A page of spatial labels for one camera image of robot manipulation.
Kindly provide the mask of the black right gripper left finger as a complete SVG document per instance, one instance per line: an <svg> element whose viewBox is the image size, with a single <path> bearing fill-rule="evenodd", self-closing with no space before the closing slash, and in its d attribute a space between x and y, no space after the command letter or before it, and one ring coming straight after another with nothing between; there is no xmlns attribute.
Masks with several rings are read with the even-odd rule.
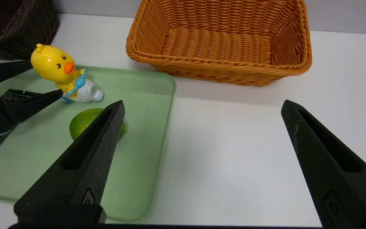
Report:
<svg viewBox="0 0 366 229"><path fill-rule="evenodd" d="M15 203L23 224L100 224L100 202L125 117L123 101L108 105Z"/></svg>

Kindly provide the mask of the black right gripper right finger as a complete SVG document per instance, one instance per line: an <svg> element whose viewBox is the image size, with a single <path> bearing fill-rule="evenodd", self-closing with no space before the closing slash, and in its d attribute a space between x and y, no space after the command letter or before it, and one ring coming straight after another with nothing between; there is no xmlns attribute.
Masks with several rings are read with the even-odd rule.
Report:
<svg viewBox="0 0 366 229"><path fill-rule="evenodd" d="M301 105L281 115L323 228L366 228L366 163Z"/></svg>

